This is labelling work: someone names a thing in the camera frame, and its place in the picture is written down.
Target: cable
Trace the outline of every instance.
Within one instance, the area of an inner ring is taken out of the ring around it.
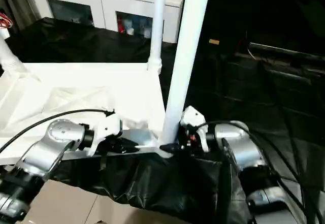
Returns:
[[[0,28],[11,28],[13,25],[13,21],[5,15],[4,13],[0,12]]]
[[[210,122],[205,122],[205,123],[202,123],[196,127],[194,127],[194,129],[197,131],[197,129],[199,129],[200,127],[202,126],[205,126],[205,125],[210,125],[210,124],[229,124],[229,125],[232,125],[232,126],[235,126],[241,130],[243,130],[245,133],[247,133],[251,140],[262,150],[262,153],[263,153],[263,156],[264,158],[266,159],[267,163],[269,164],[271,170],[276,174],[276,176],[279,174],[276,172],[272,162],[271,162],[271,159],[270,157],[266,154],[263,146],[261,145],[261,143],[259,142],[258,138],[252,134],[250,131],[248,131],[246,128],[236,124],[236,123],[233,123],[231,121],[224,121],[224,120],[215,120],[215,121],[210,121]],[[300,179],[300,177],[298,176],[298,174],[295,172],[295,170],[293,169],[293,167],[290,165],[290,163],[288,162],[288,160],[285,158],[285,156],[282,154],[282,152],[279,150],[279,148],[269,139],[266,139],[266,137],[263,136],[263,139],[275,150],[275,152],[280,156],[280,158],[283,160],[283,162],[285,163],[285,165],[288,167],[289,171],[293,174],[293,176],[295,177],[297,183],[301,186],[301,189],[305,192],[305,195],[306,197],[308,198],[308,201],[310,202],[311,204],[311,207],[312,209],[314,210],[316,216],[317,216],[317,219],[318,219],[318,222],[319,224],[324,224],[324,219],[322,217],[322,214],[320,213],[320,210],[317,208],[317,206],[315,205],[315,203],[313,202],[310,194],[308,194],[308,191],[307,191],[307,188],[304,186],[304,184],[302,183],[302,180]],[[281,177],[279,176],[278,179],[277,179],[278,183],[283,187],[285,184],[284,182],[281,180]],[[292,198],[292,200],[297,204],[297,206],[301,209],[301,211],[304,213],[304,215],[306,216],[306,218],[308,219],[308,215],[307,215],[307,211],[305,209],[305,207],[301,204],[301,202],[298,200],[298,198],[289,190],[289,188],[286,187],[283,187],[283,189],[288,193],[288,195]]]
[[[26,127],[25,129],[23,129],[22,131],[20,131],[19,133],[17,133],[14,137],[12,137],[7,143],[5,143],[1,148],[0,148],[0,153],[2,153],[9,145],[11,145],[16,139],[18,139],[21,135],[23,135],[24,133],[26,133],[27,131],[31,130],[32,128],[45,123],[49,120],[55,119],[57,117],[60,116],[64,116],[64,115],[68,115],[68,114],[73,114],[73,113],[79,113],[79,112],[103,112],[105,113],[106,116],[109,116],[112,114],[112,112],[106,111],[106,110],[100,110],[100,109],[81,109],[81,110],[74,110],[74,111],[65,111],[50,117],[47,117],[43,120],[40,120],[38,122],[35,122],[34,124]]]

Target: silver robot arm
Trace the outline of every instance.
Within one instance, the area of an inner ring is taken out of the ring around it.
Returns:
[[[270,176],[270,168],[250,136],[243,129],[227,123],[219,123],[214,133],[208,134],[208,126],[204,123],[205,118],[199,111],[193,107],[186,108],[180,121],[179,143],[160,148],[169,153],[187,151],[190,154],[209,152],[215,148],[222,150],[237,170],[247,195],[247,204],[255,215],[255,223],[285,221],[297,224],[289,197]],[[231,123],[248,131],[248,126],[240,121]]]
[[[90,148],[93,156],[107,137],[118,138],[122,124],[116,114],[103,119],[93,129],[66,119],[50,123],[44,137],[34,143],[0,183],[0,223],[23,220],[29,205],[43,184],[51,177],[68,150]]]

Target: black cloth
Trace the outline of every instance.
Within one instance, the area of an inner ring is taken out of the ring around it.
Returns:
[[[150,51],[149,40],[140,37],[49,18],[7,41],[23,62],[147,62]],[[175,45],[162,46],[159,78],[165,104],[175,51]],[[324,85],[322,74],[297,65],[221,59],[216,46],[202,45],[185,106],[194,106],[207,120],[240,120],[252,132],[272,140],[324,214]],[[262,143],[276,170],[293,180],[277,154]],[[197,158],[147,154],[108,157],[104,162],[98,158],[66,161],[54,178],[190,223],[247,223],[250,218],[238,178],[217,153]]]

